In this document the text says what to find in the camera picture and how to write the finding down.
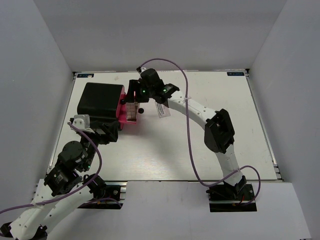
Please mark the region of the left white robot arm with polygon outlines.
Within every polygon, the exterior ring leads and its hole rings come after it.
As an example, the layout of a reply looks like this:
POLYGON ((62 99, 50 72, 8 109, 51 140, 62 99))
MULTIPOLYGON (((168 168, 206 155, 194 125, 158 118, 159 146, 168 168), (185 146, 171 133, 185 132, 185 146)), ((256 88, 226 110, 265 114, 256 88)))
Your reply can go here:
POLYGON ((57 162, 38 184, 31 203, 22 205, 24 212, 14 221, 0 227, 0 235, 14 240, 45 240, 48 233, 66 216, 83 204, 112 200, 113 188, 96 173, 80 176, 90 170, 94 157, 102 155, 100 145, 118 140, 118 122, 80 125, 80 119, 68 125, 79 141, 69 141, 58 154, 57 162))

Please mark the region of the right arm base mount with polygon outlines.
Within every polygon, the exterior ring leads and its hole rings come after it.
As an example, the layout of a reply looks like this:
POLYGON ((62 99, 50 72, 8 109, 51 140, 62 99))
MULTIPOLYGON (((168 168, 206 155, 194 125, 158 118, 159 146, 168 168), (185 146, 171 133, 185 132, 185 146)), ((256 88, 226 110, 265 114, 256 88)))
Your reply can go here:
POLYGON ((255 200, 250 202, 254 196, 252 184, 246 184, 238 195, 234 195, 224 184, 218 184, 206 190, 211 213, 240 213, 256 212, 255 200))

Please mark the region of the colourful square eyeshadow palette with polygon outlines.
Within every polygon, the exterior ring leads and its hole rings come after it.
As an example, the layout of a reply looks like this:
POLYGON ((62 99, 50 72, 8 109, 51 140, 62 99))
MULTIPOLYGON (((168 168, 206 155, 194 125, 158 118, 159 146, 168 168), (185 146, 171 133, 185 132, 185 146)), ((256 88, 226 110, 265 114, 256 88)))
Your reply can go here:
POLYGON ((136 122, 139 111, 138 102, 127 102, 125 104, 125 116, 128 122, 136 122))

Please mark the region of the black pink drawer organizer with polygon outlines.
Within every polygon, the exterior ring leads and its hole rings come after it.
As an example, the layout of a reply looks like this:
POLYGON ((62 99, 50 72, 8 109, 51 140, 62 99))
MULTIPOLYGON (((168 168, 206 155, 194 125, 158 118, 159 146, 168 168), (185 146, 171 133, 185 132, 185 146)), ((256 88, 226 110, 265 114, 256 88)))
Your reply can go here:
POLYGON ((91 126, 97 122, 118 121, 121 131, 125 125, 136 124, 138 115, 144 113, 139 104, 136 122, 127 121, 125 96, 125 87, 121 84, 88 82, 77 105, 77 114, 89 115, 91 126))

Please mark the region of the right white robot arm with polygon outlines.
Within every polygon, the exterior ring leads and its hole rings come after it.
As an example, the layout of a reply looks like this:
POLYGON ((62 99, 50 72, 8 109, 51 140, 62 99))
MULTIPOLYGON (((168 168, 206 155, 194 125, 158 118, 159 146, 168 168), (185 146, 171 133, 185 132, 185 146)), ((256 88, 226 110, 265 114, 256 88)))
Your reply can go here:
POLYGON ((193 120, 204 131, 204 144, 215 153, 223 174, 223 185, 226 195, 236 200, 244 193, 247 183, 241 172, 234 149, 235 130, 227 110, 214 110, 185 96, 175 85, 164 84, 157 71, 153 68, 142 70, 138 80, 130 80, 126 103, 147 103, 150 99, 175 110, 193 120))

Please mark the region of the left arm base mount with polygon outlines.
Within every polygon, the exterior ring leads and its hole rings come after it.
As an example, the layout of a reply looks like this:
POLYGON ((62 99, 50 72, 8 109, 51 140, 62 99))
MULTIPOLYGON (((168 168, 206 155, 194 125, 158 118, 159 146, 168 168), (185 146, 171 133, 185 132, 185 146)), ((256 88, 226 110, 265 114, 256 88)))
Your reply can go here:
POLYGON ((127 182, 106 182, 107 190, 99 200, 94 198, 83 203, 78 209, 120 210, 124 204, 127 182))

